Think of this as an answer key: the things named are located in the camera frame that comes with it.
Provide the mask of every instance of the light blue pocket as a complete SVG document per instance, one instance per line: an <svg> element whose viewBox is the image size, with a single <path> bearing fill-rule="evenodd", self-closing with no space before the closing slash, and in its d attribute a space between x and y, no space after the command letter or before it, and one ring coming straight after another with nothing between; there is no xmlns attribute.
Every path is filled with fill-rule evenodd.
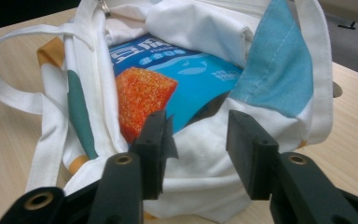
<svg viewBox="0 0 358 224"><path fill-rule="evenodd" d="M272 0L229 97L295 118L313 94L312 61L285 0Z"/></svg>

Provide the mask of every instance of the wooden table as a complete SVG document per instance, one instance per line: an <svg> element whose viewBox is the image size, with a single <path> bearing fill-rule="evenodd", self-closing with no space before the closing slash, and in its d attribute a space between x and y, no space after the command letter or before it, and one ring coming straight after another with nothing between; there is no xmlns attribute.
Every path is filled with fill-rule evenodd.
<svg viewBox="0 0 358 224"><path fill-rule="evenodd" d="M32 24L58 25L75 14L58 14L0 29L0 36L10 30ZM5 42L0 47L0 71L14 87L23 91L43 91L36 49L51 39L48 35L26 36ZM358 195L358 73L334 64L334 80L344 93L335 102L334 129L317 146L298 150L316 161L333 183ZM35 144L40 136L40 117L29 115L0 103L0 217L25 189ZM62 176L59 186L63 186ZM195 216L147 220L146 223L211 223ZM269 202L254 202L229 223L272 223Z"/></svg>

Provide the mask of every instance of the white strap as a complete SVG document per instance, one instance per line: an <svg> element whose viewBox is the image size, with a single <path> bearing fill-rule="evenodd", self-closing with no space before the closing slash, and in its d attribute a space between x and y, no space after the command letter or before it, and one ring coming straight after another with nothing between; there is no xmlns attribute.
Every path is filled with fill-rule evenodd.
<svg viewBox="0 0 358 224"><path fill-rule="evenodd" d="M333 126L333 78L330 37L317 0L296 0L301 33L313 68L313 108L309 144L321 143Z"/></svg>
<svg viewBox="0 0 358 224"><path fill-rule="evenodd" d="M36 25L12 31L0 37L0 44L12 37L21 35L74 35L92 49L90 35L82 34L72 23L62 26ZM18 91L8 85L0 76L0 101L6 105L17 108L24 112L39 114L43 113L41 93Z"/></svg>
<svg viewBox="0 0 358 224"><path fill-rule="evenodd" d="M0 37L0 44L22 35L74 35L90 49L90 34L80 32L72 23L55 27L36 25L12 31ZM41 186L56 186L69 121L62 111L43 93L19 91L8 85L0 75L0 101L21 111L42 115L42 135L38 140L27 191Z"/></svg>

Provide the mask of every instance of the snack bag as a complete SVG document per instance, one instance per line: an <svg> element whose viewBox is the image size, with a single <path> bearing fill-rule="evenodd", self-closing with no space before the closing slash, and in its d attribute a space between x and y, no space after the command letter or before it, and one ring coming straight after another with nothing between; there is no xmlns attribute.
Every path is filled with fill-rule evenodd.
<svg viewBox="0 0 358 224"><path fill-rule="evenodd" d="M241 68L213 55L182 49L152 35L109 48L114 65L121 132L131 143L147 115L166 109L176 133L213 115Z"/></svg>

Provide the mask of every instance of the white tote bag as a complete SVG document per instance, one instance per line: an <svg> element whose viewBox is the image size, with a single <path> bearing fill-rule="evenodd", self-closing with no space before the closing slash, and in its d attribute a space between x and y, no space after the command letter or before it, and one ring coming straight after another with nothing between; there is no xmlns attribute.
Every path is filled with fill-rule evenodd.
<svg viewBox="0 0 358 224"><path fill-rule="evenodd" d="M296 0L300 29L284 0L108 0L106 4L103 11L98 1L83 0L73 20L59 27L36 25L0 38L1 43L19 35L59 37L39 50L44 93L13 89L0 76L1 102L42 115L42 136L27 190L55 186L61 162L72 169L75 161L81 167L64 189L70 194L98 180L107 158L128 150L117 121L108 46L147 33L244 68L214 116L174 135L179 160L167 161L164 193L145 202L148 213L195 214L224 222L249 204L226 153L230 109L252 115L278 141L280 152L320 143L330 133L332 62L317 0ZM112 17L105 17L108 12ZM55 56L44 60L44 54ZM87 119L81 117L79 122L85 133L69 119L71 83L81 86L84 96L80 98L87 111L80 115ZM92 138L86 141L81 137L90 133ZM85 159L89 149L95 154Z"/></svg>

